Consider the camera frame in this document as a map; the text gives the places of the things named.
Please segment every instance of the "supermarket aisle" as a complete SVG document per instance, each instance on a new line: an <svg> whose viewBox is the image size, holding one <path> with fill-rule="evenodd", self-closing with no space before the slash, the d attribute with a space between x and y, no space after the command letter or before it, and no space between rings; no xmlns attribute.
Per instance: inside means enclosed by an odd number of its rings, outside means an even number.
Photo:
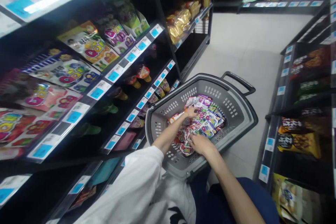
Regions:
<svg viewBox="0 0 336 224"><path fill-rule="evenodd" d="M188 79L200 72L221 77L225 71L231 71L256 88L248 100L259 123L223 154L236 177L252 179L280 64L279 53L311 16L219 13L213 16L211 43ZM209 182L216 180L211 173Z"/></svg>

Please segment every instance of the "person's right hand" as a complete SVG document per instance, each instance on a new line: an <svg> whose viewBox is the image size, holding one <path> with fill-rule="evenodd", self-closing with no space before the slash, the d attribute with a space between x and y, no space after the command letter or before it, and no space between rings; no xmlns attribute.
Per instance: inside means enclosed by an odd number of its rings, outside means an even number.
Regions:
<svg viewBox="0 0 336 224"><path fill-rule="evenodd" d="M191 135L192 142L189 142L190 146L198 153L205 157L212 153L218 152L216 146L203 135Z"/></svg>

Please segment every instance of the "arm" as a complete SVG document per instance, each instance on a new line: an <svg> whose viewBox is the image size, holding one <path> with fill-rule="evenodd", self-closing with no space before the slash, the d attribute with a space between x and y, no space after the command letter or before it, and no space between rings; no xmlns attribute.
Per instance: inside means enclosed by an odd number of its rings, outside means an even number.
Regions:
<svg viewBox="0 0 336 224"><path fill-rule="evenodd" d="M265 224L253 202L226 166L218 149L205 136L194 135L190 145L215 172L237 224Z"/></svg>
<svg viewBox="0 0 336 224"><path fill-rule="evenodd" d="M163 154L166 154L169 150L173 140L176 137L177 132L182 126L182 123L187 118L194 118L197 116L195 112L197 108L190 107L187 111L185 111L175 122L170 124L161 135L154 141L153 145L159 148Z"/></svg>

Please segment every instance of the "white shirt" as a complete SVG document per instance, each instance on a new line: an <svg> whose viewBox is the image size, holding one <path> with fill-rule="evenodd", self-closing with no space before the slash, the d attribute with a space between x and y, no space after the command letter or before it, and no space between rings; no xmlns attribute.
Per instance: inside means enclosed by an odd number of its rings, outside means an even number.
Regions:
<svg viewBox="0 0 336 224"><path fill-rule="evenodd" d="M162 178L163 158L155 146L126 156L117 179L75 224L195 224L190 186L169 174Z"/></svg>

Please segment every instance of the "shopping basket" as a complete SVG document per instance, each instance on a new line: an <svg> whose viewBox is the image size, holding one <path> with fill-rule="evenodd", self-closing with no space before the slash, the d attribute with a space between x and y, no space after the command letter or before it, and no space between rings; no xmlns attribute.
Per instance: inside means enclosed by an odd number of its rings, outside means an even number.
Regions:
<svg viewBox="0 0 336 224"><path fill-rule="evenodd" d="M223 80L225 76L238 81L248 92L241 93L234 85ZM199 73L148 109L145 124L147 140L152 144L168 127L167 119L183 111L189 97L202 94L212 97L227 118L225 127L210 139L223 152L258 123L258 117L246 99L247 95L255 91L252 85L231 72L225 72L221 79ZM167 172L180 180L188 181L206 165L205 158L197 153L184 157L174 143L165 154L163 162L163 168Z"/></svg>

